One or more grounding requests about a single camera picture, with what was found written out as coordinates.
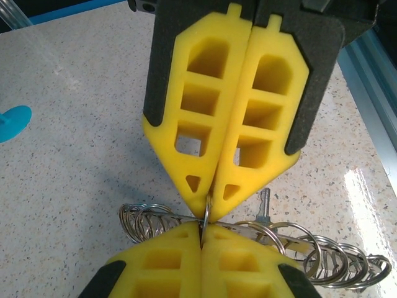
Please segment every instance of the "granite countertop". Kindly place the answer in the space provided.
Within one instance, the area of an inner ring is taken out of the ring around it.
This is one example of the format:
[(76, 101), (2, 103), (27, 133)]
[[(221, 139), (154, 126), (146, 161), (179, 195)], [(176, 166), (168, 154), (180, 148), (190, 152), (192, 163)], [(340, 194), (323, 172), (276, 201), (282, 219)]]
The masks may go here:
[[(132, 245), (126, 202), (189, 215), (143, 136), (154, 17), (122, 2), (0, 35), (0, 111), (26, 104), (26, 130), (0, 144), (2, 297), (76, 297)], [(299, 162), (271, 182), (272, 220), (289, 220), (396, 268), (397, 200), (338, 66)], [(258, 195), (224, 220), (254, 219)], [(363, 294), (393, 297), (397, 271)]]

